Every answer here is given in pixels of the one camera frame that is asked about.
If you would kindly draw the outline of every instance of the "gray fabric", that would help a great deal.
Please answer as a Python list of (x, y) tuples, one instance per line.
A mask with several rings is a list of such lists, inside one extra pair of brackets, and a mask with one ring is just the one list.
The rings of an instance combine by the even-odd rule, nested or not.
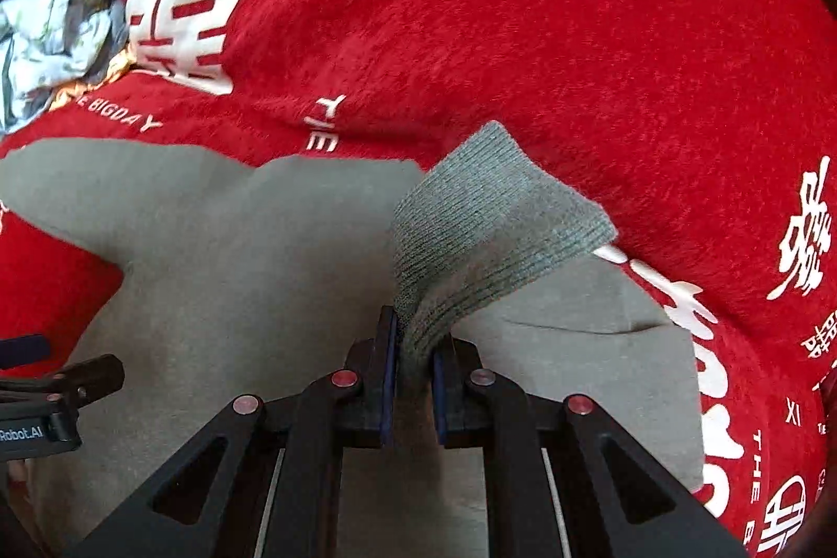
[[(126, 364), (126, 386), (82, 411), (81, 450), (33, 468), (33, 501), (50, 544), (83, 537), (236, 395), (289, 395), (340, 366), (352, 341), (371, 335), (379, 306), (392, 301), (388, 228), (420, 179), (415, 165), (397, 162), (284, 158), (250, 169), (200, 148), (103, 140), (41, 141), (0, 161), (0, 197), (11, 210), (126, 273), (73, 357), (115, 353)], [(483, 334), (480, 316), (496, 306), (501, 318), (533, 328), (613, 332), (596, 337), (603, 343), (596, 354), (624, 353), (615, 369), (633, 367), (622, 374), (630, 381), (596, 371), (591, 353), (558, 345), (552, 334), (530, 336), (520, 324), (510, 340), (505, 326)], [(677, 419), (695, 409), (697, 388), (673, 376), (674, 366), (692, 375), (694, 357), (680, 355), (676, 335), (618, 333), (653, 331), (665, 320), (617, 267), (589, 257), (456, 331), (543, 395), (563, 397), (565, 385), (552, 382), (576, 354), (592, 358), (589, 379), (602, 386), (589, 392), (608, 408), (618, 402), (625, 420), (635, 401), (635, 437), (694, 486), (702, 458), (686, 462), (679, 452), (691, 451), (699, 415), (682, 441)], [(624, 345), (627, 337), (635, 342)], [(662, 355), (671, 375), (656, 385)], [(346, 453), (339, 557), (487, 555), (480, 454), (440, 450), (426, 406), (406, 407), (416, 412), (400, 412), (395, 449)], [(657, 419), (639, 416), (650, 414)], [(666, 420), (680, 426), (665, 429)]]
[(407, 389), (457, 321), (616, 236), (602, 207), (534, 165), (495, 121), (399, 203), (392, 231)]

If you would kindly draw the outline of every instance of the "red fabric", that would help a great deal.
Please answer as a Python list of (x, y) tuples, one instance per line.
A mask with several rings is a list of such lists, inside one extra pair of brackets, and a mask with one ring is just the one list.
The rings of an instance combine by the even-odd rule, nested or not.
[(2, 374), (40, 377), (63, 366), (120, 284), (118, 267), (0, 208), (0, 339), (43, 334), (52, 346), (49, 360)]
[[(221, 0), (128, 0), (148, 66), (186, 77), (220, 66), (231, 93), (132, 74), (43, 116), (0, 154), (84, 136), (200, 144), (252, 165), (323, 154), (427, 168), (498, 119), (534, 161), (603, 204), (634, 265), (700, 288), (717, 322), (695, 337), (707, 358), (698, 367), (705, 381), (717, 365), (727, 377), (703, 408), (729, 415), (735, 445), (707, 455), (717, 484), (702, 498), (753, 555), (787, 539), (770, 511), (800, 502), (802, 486), (813, 504), (824, 420), (812, 388), (833, 357), (809, 358), (800, 343), (837, 308), (837, 254), (824, 240), (819, 286), (794, 279), (767, 300), (788, 277), (778, 245), (800, 215), (802, 174), (819, 173), (831, 150), (837, 45), (820, 0), (234, 1), (219, 27), (202, 14)], [(173, 29), (183, 17), (196, 28)], [(225, 37), (190, 67), (168, 52), (183, 45), (179, 31), (192, 44)], [(339, 140), (312, 140), (314, 130)]]

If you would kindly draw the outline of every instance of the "black clamp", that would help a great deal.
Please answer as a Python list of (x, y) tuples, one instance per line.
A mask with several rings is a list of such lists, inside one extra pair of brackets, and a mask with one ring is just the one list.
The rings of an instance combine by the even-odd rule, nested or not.
[(78, 449), (78, 410), (124, 382), (122, 363), (114, 356), (64, 367), (43, 379), (0, 380), (0, 462)]
[(66, 558), (332, 555), (344, 448), (392, 441), (397, 324), (299, 395), (240, 395)]
[(436, 430), (482, 447), (492, 558), (744, 558), (746, 550), (595, 401), (528, 395), (472, 343), (435, 352)]

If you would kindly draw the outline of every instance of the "crumpled cloth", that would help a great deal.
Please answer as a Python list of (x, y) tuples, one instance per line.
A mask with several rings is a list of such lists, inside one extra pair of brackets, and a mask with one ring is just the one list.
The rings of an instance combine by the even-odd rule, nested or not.
[(100, 82), (127, 38), (121, 0), (0, 0), (0, 135), (43, 112), (57, 86)]
[(63, 108), (64, 105), (69, 105), (77, 97), (83, 96), (85, 93), (95, 91), (102, 86), (118, 81), (126, 75), (131, 68), (137, 63), (137, 54), (131, 48), (131, 44), (125, 46), (121, 51), (116, 53), (113, 58), (110, 58), (110, 63), (107, 67), (107, 73), (99, 83), (87, 83), (87, 81), (78, 80), (71, 83), (64, 84), (55, 91), (55, 96), (52, 99), (52, 104), (49, 105), (49, 110)]

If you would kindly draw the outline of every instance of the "light blue patterned cloth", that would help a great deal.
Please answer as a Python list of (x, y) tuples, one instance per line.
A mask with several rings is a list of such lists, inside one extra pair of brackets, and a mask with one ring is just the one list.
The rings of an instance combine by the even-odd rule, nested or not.
[(43, 112), (57, 86), (100, 81), (127, 36), (121, 0), (0, 0), (0, 137)]

